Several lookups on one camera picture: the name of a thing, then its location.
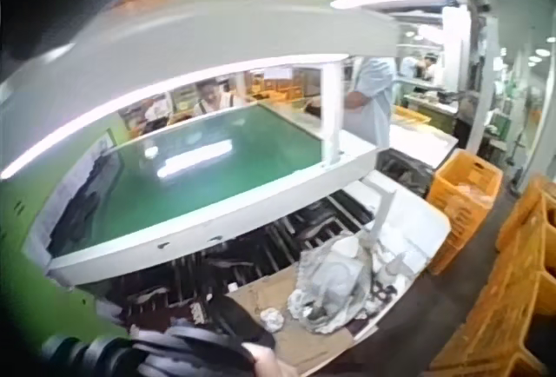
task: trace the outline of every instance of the cardboard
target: cardboard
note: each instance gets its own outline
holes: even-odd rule
[[[342,328],[333,334],[311,334],[288,311],[288,297],[295,289],[297,271],[288,267],[269,277],[228,294],[241,304],[256,321],[267,308],[276,308],[284,316],[284,327],[274,334],[276,354],[295,367],[299,374],[311,374],[354,345],[354,337]]]

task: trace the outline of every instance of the green table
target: green table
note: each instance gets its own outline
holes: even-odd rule
[[[160,178],[167,159],[231,141],[231,150]],[[61,254],[90,248],[207,207],[321,161],[321,141],[261,105],[186,122],[109,154],[110,185],[91,183],[101,200],[78,241]]]

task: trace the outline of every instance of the white pipe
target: white pipe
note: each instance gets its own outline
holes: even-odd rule
[[[245,75],[243,72],[235,73],[235,91],[240,97],[247,96],[247,88],[245,86]]]
[[[556,30],[556,10],[553,14],[553,31]],[[556,126],[556,44],[552,44],[552,56],[550,58],[550,71],[546,80],[545,102],[542,108],[539,127],[533,141],[532,152],[526,163],[526,169],[520,178],[518,190],[523,192],[534,173],[546,174],[548,166],[556,152],[554,141],[554,126]]]
[[[483,66],[482,84],[480,85],[479,104],[473,119],[473,127],[469,135],[466,150],[477,154],[480,142],[485,134],[485,120],[487,112],[493,102],[494,93],[494,58],[500,54],[498,44],[498,19],[488,17],[486,19],[486,54]]]
[[[340,130],[344,114],[342,79],[341,62],[322,65],[322,162],[325,166],[332,165],[340,160]]]

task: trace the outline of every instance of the white cloth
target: white cloth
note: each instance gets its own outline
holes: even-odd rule
[[[207,101],[205,101],[203,99],[202,99],[202,106],[205,108],[205,111],[206,111],[207,114],[209,114],[210,112],[214,112],[216,110],[231,108],[231,106],[230,106],[231,96],[232,95],[228,92],[222,92],[220,94],[220,106],[219,106],[218,109],[213,108],[212,106],[210,106],[207,103]],[[239,107],[245,106],[245,105],[246,105],[245,100],[240,98],[238,95],[234,95],[234,106],[233,106],[233,108],[239,108]],[[202,111],[201,105],[198,103],[193,108],[193,116],[200,116],[200,115],[204,115],[204,112]]]
[[[157,119],[168,117],[172,114],[172,99],[166,93],[164,99],[156,100],[150,108],[145,112],[147,121],[156,121]]]
[[[355,91],[367,97],[367,104],[345,109],[343,128],[372,144],[388,148],[396,64],[393,58],[367,58],[357,75]]]
[[[417,67],[418,62],[419,60],[414,57],[404,58],[400,64],[400,75],[413,79],[415,77],[415,68]]]

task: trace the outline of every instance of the worker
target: worker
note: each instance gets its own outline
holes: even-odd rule
[[[163,96],[150,97],[147,99],[146,105],[145,119],[147,122],[169,118],[172,115],[172,98],[168,92],[164,93]]]
[[[434,69],[438,62],[438,56],[434,53],[426,53],[422,60],[414,56],[405,57],[400,64],[400,76],[407,79],[422,79],[431,81],[434,78]],[[400,87],[396,90],[397,103],[404,108],[409,105],[406,95],[410,93],[425,93],[427,90],[414,87],[412,84],[400,83]]]
[[[406,57],[401,61],[400,75],[410,79],[433,80],[436,62],[438,56],[434,53],[426,53],[422,60]]]
[[[193,115],[200,116],[220,109],[245,106],[246,102],[238,95],[222,92],[215,79],[207,79],[197,83],[199,102],[193,108]]]
[[[344,99],[343,128],[384,149],[390,143],[395,73],[393,58],[365,58],[355,71],[354,90]],[[313,105],[321,106],[320,100]]]

